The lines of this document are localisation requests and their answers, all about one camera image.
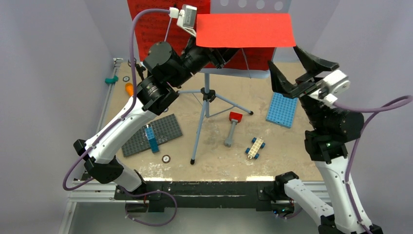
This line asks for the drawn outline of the red sheet music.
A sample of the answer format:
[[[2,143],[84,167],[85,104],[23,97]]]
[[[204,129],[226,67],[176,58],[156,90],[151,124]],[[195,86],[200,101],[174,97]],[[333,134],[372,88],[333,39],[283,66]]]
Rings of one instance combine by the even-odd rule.
[[[189,4],[197,7],[198,13],[210,13],[209,0],[128,0],[127,1],[131,18],[145,9],[166,9],[176,7],[180,9],[183,4]],[[148,55],[150,47],[164,39],[173,47],[176,53],[181,54],[186,47],[189,34],[176,25],[173,20],[169,24],[170,17],[167,13],[148,13],[142,16],[136,25],[135,36],[137,40],[138,52],[135,57],[141,61]],[[246,70],[267,70],[267,61],[271,60],[274,55],[273,48],[244,48],[224,67],[228,69]]]
[[[196,45],[210,48],[276,48],[296,45],[288,13],[222,13],[197,16]]]

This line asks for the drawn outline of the orange toy microphone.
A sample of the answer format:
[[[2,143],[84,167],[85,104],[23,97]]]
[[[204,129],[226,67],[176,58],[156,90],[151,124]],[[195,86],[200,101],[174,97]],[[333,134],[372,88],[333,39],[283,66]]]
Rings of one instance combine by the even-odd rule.
[[[127,94],[132,97],[133,96],[133,84],[132,83],[126,83],[125,84],[125,91]]]

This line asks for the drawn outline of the black microphone stand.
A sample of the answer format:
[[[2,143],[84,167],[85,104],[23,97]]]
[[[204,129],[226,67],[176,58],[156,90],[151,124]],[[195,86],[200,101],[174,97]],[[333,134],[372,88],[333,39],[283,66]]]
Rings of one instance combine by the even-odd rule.
[[[140,62],[137,62],[136,58],[133,59],[133,65],[135,67],[135,84],[139,85],[145,79],[144,72],[146,68]]]

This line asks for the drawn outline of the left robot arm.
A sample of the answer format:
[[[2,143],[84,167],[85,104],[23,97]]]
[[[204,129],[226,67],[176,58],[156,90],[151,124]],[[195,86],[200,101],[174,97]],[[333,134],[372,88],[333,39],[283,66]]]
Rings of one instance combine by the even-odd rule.
[[[92,138],[76,145],[88,174],[102,184],[114,182],[132,199],[145,194],[141,175],[116,158],[116,152],[141,127],[161,115],[179,96],[175,91],[209,63],[223,68],[238,48],[208,48],[196,45],[190,37],[182,55],[166,41],[152,45],[143,64],[147,77],[136,82],[132,69],[134,94],[123,109]]]

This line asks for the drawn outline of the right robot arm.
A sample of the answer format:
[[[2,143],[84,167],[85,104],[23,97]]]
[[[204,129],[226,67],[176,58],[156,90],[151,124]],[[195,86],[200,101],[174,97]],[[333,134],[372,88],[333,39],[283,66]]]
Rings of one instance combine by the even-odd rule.
[[[304,146],[320,172],[330,204],[325,203],[294,172],[276,176],[274,194],[298,203],[314,220],[321,234],[380,234],[361,205],[347,167],[346,143],[360,138],[364,125],[362,113],[333,107],[338,95],[350,86],[348,76],[339,64],[303,50],[294,51],[305,73],[290,83],[269,62],[272,90],[286,98],[298,98],[313,130],[305,131]]]

